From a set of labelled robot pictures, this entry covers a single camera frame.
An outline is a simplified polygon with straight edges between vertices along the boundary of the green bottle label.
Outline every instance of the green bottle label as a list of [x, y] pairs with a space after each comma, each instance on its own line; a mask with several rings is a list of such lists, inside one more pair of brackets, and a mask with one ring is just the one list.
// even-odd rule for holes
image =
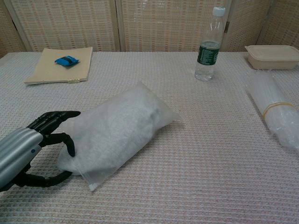
[[219, 49], [209, 49], [207, 47], [200, 46], [197, 57], [197, 62], [204, 65], [213, 65], [216, 63]]

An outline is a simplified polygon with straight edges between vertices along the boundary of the tablecloth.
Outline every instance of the tablecloth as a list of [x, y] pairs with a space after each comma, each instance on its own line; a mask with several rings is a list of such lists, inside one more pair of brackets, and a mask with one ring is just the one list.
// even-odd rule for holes
[[[26, 86], [41, 53], [9, 54], [0, 67], [0, 139], [54, 110], [84, 111], [142, 81], [184, 118], [91, 193], [80, 176], [51, 188], [0, 193], [0, 223], [295, 224], [299, 154], [282, 148], [246, 92], [246, 53], [219, 54], [217, 75], [194, 78], [197, 53], [94, 52], [87, 82]], [[272, 72], [299, 108], [299, 68]], [[62, 144], [30, 173], [53, 176]]]

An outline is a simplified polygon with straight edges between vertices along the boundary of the plastic bottle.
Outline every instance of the plastic bottle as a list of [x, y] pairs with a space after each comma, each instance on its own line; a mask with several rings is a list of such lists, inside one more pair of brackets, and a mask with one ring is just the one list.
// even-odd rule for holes
[[199, 47], [199, 54], [195, 68], [195, 77], [198, 80], [208, 81], [214, 75], [214, 66], [224, 32], [222, 21], [224, 14], [225, 8], [213, 8], [213, 18], [208, 25], [203, 41]]

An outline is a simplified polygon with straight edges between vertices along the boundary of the blue object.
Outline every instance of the blue object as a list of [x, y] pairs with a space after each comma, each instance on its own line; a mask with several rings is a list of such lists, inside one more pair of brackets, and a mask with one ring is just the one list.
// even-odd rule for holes
[[62, 66], [71, 66], [78, 63], [78, 59], [71, 57], [71, 56], [64, 56], [59, 59], [56, 59], [55, 62]]

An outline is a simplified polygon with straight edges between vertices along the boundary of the robotic hand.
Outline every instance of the robotic hand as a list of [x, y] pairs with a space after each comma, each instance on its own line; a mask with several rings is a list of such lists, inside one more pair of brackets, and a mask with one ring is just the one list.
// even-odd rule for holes
[[26, 128], [18, 128], [0, 141], [0, 192], [14, 184], [32, 187], [50, 187], [67, 179], [72, 172], [64, 171], [55, 177], [26, 174], [31, 160], [42, 147], [63, 142], [70, 156], [75, 156], [74, 142], [66, 133], [51, 134], [68, 118], [76, 117], [79, 111], [47, 112]]

